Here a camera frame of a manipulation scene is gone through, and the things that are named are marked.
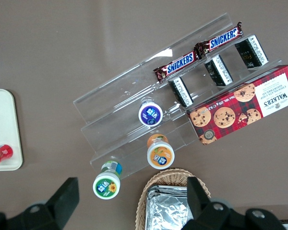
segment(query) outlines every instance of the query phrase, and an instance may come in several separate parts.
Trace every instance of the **snickers logo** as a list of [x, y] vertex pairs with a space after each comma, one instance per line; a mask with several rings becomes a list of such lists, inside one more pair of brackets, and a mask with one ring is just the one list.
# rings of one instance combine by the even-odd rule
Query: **snickers logo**
[[177, 59], [176, 61], [173, 61], [173, 63], [167, 65], [167, 75], [186, 67], [194, 61], [194, 52], [186, 54], [180, 59]]
[[237, 27], [233, 28], [230, 31], [227, 31], [225, 34], [222, 34], [218, 37], [215, 37], [213, 39], [210, 40], [210, 51], [212, 49], [215, 49], [221, 45], [224, 45], [227, 42], [230, 42], [232, 40], [234, 40], [238, 35], [238, 29]]

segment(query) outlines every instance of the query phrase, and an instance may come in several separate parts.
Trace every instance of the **chocolate chip cookie image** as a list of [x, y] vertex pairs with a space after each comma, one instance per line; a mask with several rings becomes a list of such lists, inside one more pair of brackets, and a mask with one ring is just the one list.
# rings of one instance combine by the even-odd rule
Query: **chocolate chip cookie image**
[[190, 118], [196, 127], [204, 127], [211, 120], [211, 112], [206, 107], [201, 107], [190, 113]]
[[248, 116], [248, 125], [261, 119], [261, 114], [257, 109], [249, 109], [246, 113]]
[[202, 142], [203, 145], [208, 145], [208, 144], [210, 144], [211, 142], [216, 141], [216, 137], [213, 137], [212, 139], [207, 140], [207, 139], [204, 137], [204, 135], [201, 135], [201, 136], [199, 137], [199, 140]]
[[235, 98], [240, 102], [249, 102], [255, 96], [255, 85], [253, 83], [243, 86], [234, 92]]
[[241, 114], [239, 116], [239, 122], [243, 121], [244, 119], [247, 119], [248, 117], [245, 114]]
[[216, 111], [213, 120], [219, 128], [230, 127], [236, 119], [235, 112], [228, 107], [222, 107]]

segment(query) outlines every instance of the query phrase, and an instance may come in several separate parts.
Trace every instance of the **white tray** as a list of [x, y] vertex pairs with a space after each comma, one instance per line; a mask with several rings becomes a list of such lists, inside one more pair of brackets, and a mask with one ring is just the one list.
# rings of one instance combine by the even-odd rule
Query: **white tray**
[[0, 171], [19, 169], [23, 155], [18, 132], [18, 124], [13, 95], [0, 89], [0, 145], [7, 144], [13, 149], [13, 156], [0, 163]]

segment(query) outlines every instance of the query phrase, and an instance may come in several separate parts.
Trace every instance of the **container label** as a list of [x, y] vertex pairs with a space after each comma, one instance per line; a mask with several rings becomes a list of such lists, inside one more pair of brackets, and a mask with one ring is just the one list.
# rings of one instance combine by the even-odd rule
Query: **container label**
[[111, 197], [116, 193], [116, 184], [109, 179], [99, 180], [96, 184], [96, 191], [100, 196]]
[[149, 105], [145, 108], [142, 109], [141, 111], [141, 120], [149, 125], [149, 126], [153, 126], [154, 124], [158, 123], [160, 121], [161, 118], [161, 111], [153, 106], [153, 105]]
[[288, 79], [283, 73], [255, 87], [255, 94], [263, 113], [268, 116], [288, 106]]
[[220, 77], [221, 77], [222, 81], [226, 85], [232, 83], [232, 78], [231, 78], [229, 72], [227, 71], [223, 61], [221, 60], [220, 55], [217, 55], [212, 60], [213, 60], [213, 62], [215, 64], [215, 66], [216, 66], [216, 69], [217, 69], [218, 73], [220, 74]]
[[166, 147], [157, 147], [150, 153], [150, 160], [155, 166], [166, 166], [171, 162], [172, 152]]
[[260, 44], [259, 44], [256, 36], [255, 36], [255, 35], [251, 36], [251, 37], [249, 38], [249, 41], [250, 41], [250, 44], [251, 44], [251, 46], [253, 47], [256, 55], [258, 56], [258, 59], [259, 59], [261, 65], [266, 64], [266, 63], [268, 62], [268, 59], [267, 59], [267, 57], [265, 56], [264, 51], [263, 51], [263, 49], [261, 48], [261, 46], [260, 46]]
[[0, 162], [13, 156], [13, 149], [9, 145], [0, 146]]
[[182, 83], [181, 78], [176, 78], [173, 82], [176, 86], [178, 97], [181, 98], [182, 101], [185, 103], [185, 107], [192, 105], [193, 104], [192, 97], [187, 91], [185, 85]]
[[114, 173], [118, 177], [120, 177], [122, 166], [121, 164], [117, 163], [116, 161], [107, 161], [103, 164], [101, 167], [101, 172], [110, 171], [111, 173]]

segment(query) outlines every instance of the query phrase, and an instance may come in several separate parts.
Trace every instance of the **red can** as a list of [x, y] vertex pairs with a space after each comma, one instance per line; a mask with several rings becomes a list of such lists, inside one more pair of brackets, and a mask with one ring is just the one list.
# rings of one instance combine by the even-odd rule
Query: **red can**
[[13, 149], [9, 145], [0, 146], [0, 162], [11, 158], [13, 155]]

